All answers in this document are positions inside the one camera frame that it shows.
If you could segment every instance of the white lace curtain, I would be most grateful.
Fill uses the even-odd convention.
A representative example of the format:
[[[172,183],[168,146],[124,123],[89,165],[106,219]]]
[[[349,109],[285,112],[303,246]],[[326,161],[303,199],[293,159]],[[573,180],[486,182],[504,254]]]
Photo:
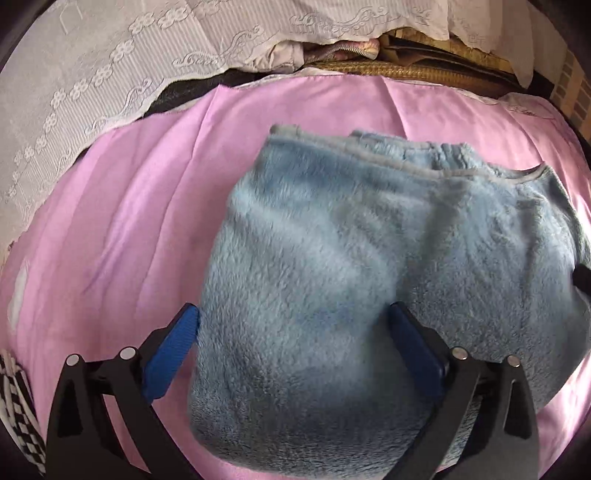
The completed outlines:
[[[58,0],[0,73],[0,262],[78,153],[171,82],[255,64],[283,40],[367,40],[409,26],[533,70],[527,0]]]

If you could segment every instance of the pink bedsheet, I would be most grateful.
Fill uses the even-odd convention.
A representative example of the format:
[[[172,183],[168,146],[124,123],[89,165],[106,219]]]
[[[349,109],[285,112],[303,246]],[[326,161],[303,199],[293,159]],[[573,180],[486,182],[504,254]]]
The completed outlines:
[[[185,301],[198,303],[226,197],[273,124],[324,135],[364,129],[468,142],[485,160],[514,169],[545,161],[589,226],[591,173],[576,137],[546,101],[516,102],[521,109],[380,77],[295,78],[248,90],[218,87],[186,112],[100,137],[37,212],[0,278],[0,325],[10,318],[9,343],[30,376],[41,428],[68,354],[110,358],[166,325]],[[193,356],[154,404],[183,453],[206,480],[281,478],[222,462],[193,440],[186,419]],[[589,362],[538,416],[540,473],[591,404]],[[121,419],[115,424],[129,457],[141,464]]]

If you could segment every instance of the metal screw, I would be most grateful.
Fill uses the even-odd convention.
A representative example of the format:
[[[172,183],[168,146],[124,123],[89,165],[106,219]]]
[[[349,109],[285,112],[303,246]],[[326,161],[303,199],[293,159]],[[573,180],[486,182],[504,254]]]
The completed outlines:
[[[518,366],[521,365],[521,361],[519,360],[519,358],[517,358],[515,355],[509,355],[507,357],[507,363],[512,366],[517,368]]]
[[[74,354],[70,355],[68,358],[66,358],[66,365],[68,365],[69,367],[73,367],[74,365],[76,365],[78,363],[79,360],[80,360],[80,356],[78,356],[74,353]]]
[[[465,360],[468,358],[468,352],[466,352],[461,346],[455,346],[452,348],[452,355],[458,360]]]
[[[131,360],[133,357],[135,357],[135,348],[132,346],[127,346],[120,351],[119,356],[123,360]]]

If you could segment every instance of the black and white checkered fabric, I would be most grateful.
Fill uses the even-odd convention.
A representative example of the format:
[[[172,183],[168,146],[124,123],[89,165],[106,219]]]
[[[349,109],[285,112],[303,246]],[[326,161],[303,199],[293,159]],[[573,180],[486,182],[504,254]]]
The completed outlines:
[[[29,382],[20,365],[4,349],[0,350],[0,420],[27,460],[45,475],[45,443]]]

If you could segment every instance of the blue fleece blanket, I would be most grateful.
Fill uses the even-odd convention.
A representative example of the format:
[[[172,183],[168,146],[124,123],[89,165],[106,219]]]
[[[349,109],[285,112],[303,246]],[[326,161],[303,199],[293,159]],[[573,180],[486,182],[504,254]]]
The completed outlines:
[[[467,145],[275,127],[212,252],[193,433],[254,470],[382,476],[433,407],[388,334],[382,314],[395,301],[479,359],[519,356],[539,409],[589,348],[589,304],[571,283],[589,256],[550,167],[508,171]]]

